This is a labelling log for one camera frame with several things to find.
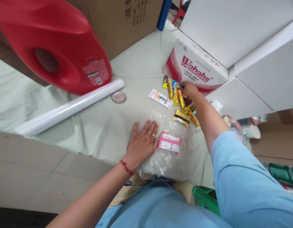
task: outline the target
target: blue sleeve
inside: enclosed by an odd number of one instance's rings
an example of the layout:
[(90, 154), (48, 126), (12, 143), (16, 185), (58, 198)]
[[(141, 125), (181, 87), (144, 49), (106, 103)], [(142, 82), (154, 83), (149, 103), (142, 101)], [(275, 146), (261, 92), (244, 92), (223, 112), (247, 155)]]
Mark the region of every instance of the blue sleeve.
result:
[(212, 145), (214, 186), (221, 217), (237, 227), (293, 227), (293, 196), (241, 143), (223, 132)]

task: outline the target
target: blue pole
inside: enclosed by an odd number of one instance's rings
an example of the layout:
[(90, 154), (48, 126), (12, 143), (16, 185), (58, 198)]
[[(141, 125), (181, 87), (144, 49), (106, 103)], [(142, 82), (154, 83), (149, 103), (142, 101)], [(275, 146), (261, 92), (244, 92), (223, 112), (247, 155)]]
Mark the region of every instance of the blue pole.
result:
[(168, 17), (171, 4), (172, 4), (172, 0), (163, 0), (161, 12), (160, 12), (158, 23), (157, 23), (157, 29), (160, 31), (163, 31), (164, 29), (165, 21)]

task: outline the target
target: left hand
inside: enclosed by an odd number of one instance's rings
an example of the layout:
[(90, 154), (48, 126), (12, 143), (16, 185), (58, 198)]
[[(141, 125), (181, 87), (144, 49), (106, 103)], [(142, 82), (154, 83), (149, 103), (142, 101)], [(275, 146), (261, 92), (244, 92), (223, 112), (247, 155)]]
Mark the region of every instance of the left hand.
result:
[(159, 125), (154, 120), (148, 129), (150, 122), (151, 120), (146, 122), (140, 133), (138, 133), (138, 122), (134, 124), (133, 139), (128, 146), (126, 155), (122, 159), (132, 172), (135, 172), (140, 165), (146, 162), (158, 146), (159, 138), (155, 139), (155, 137)]

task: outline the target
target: finger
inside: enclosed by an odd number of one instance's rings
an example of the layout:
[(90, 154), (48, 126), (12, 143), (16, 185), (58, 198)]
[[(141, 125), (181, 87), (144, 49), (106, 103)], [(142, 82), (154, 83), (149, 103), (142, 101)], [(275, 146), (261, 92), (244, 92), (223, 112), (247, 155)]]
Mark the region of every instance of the finger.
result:
[(155, 125), (152, 135), (150, 136), (153, 140), (155, 139), (157, 132), (158, 132), (159, 124)]
[(144, 125), (144, 127), (143, 127), (143, 129), (142, 129), (142, 131), (141, 131), (141, 133), (140, 133), (141, 135), (145, 135), (145, 134), (146, 134), (147, 129), (149, 128), (150, 122), (151, 122), (151, 120), (148, 120), (148, 121), (145, 123), (145, 125)]
[(136, 137), (137, 135), (138, 135), (138, 122), (135, 122), (133, 127), (133, 138)]
[(159, 144), (159, 138), (156, 138), (154, 143), (153, 143), (153, 152), (156, 150), (156, 148), (158, 147)]
[(153, 122), (152, 122), (152, 124), (150, 125), (150, 128), (149, 128), (149, 130), (147, 131), (147, 133), (146, 133), (146, 136), (148, 136), (148, 137), (150, 137), (151, 135), (152, 135), (152, 133), (153, 133), (153, 131), (154, 131), (154, 129), (155, 129), (155, 126), (156, 126), (156, 120), (154, 120)]

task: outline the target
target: white box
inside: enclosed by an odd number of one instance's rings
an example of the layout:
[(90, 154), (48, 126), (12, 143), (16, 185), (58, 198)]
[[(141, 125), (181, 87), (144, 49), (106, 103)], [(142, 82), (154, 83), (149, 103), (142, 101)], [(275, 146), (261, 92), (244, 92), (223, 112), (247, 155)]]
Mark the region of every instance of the white box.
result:
[(235, 74), (275, 111), (293, 108), (293, 21), (238, 61)]
[(222, 104), (222, 115), (243, 119), (274, 112), (245, 84), (235, 77), (234, 66), (229, 68), (230, 79), (206, 96), (208, 101), (217, 100)]
[(178, 38), (163, 73), (177, 82), (191, 81), (203, 94), (229, 80), (228, 69), (185, 34)]
[(293, 0), (195, 0), (180, 30), (229, 68), (293, 20)]

